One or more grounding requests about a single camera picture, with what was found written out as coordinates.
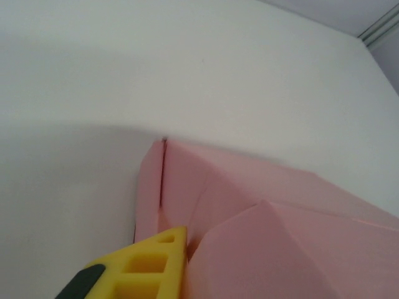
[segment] white surface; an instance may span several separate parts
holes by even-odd
[[[260,0],[359,36],[399,0]]]
[[[399,215],[399,98],[353,37],[250,0],[1,5],[0,297],[51,298],[130,241],[156,136],[141,128],[313,170]]]
[[[372,54],[393,88],[399,93],[399,30]]]

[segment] black grip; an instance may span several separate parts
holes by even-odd
[[[98,263],[77,272],[55,299],[84,299],[104,271],[105,265]]]

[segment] pink foam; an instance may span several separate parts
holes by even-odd
[[[263,202],[210,230],[186,269],[185,298],[338,298]]]
[[[138,239],[188,227],[190,298],[399,294],[396,217],[270,161],[178,141],[162,157],[154,144],[140,170]]]
[[[399,230],[273,207],[342,298],[399,298]]]
[[[154,142],[140,166],[137,187],[135,242],[149,238],[158,232],[163,147],[163,142]]]

